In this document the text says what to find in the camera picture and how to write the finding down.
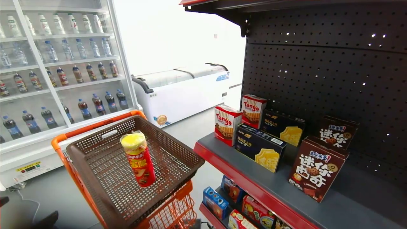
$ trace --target white chest freezer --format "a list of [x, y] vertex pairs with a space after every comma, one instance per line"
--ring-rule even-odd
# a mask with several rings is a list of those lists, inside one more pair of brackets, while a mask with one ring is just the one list
[[210, 63], [132, 79], [147, 119], [158, 127], [225, 102], [230, 84], [228, 69]]

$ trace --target pegboard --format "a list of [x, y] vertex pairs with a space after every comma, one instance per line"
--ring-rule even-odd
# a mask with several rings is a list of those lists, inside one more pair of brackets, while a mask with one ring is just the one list
[[406, 4], [329, 5], [248, 20], [242, 95], [308, 121], [360, 123], [348, 163], [407, 187]]

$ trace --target gray shelf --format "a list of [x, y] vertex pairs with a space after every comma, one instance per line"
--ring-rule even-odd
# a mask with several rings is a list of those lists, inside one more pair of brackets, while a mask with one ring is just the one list
[[270, 173], [261, 165], [216, 139], [213, 133], [197, 143], [214, 154], [212, 157], [204, 157], [209, 163], [216, 167], [216, 164], [219, 164], [216, 160], [220, 158], [250, 180], [253, 186], [258, 185], [264, 189], [267, 192], [265, 195], [272, 195], [317, 227], [407, 228], [405, 217], [407, 196], [404, 190], [351, 165], [344, 165], [324, 200], [319, 204], [288, 183], [291, 166], [283, 164], [275, 174]]

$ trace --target orange shopping cart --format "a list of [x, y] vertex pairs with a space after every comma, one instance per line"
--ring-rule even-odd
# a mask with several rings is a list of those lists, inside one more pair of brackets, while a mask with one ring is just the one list
[[[59, 142], [122, 120], [69, 144]], [[146, 136], [156, 181], [141, 188], [135, 181], [120, 137], [132, 131]], [[147, 121], [141, 111], [61, 134], [52, 146], [104, 228], [188, 228], [196, 213], [190, 179], [204, 160], [192, 149]]]

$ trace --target blue snack box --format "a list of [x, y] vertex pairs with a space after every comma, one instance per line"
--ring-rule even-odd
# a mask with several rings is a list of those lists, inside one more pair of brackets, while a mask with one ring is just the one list
[[229, 206], [223, 197], [221, 197], [213, 188], [207, 187], [204, 189], [203, 203], [204, 205], [220, 220], [225, 219], [226, 211]]

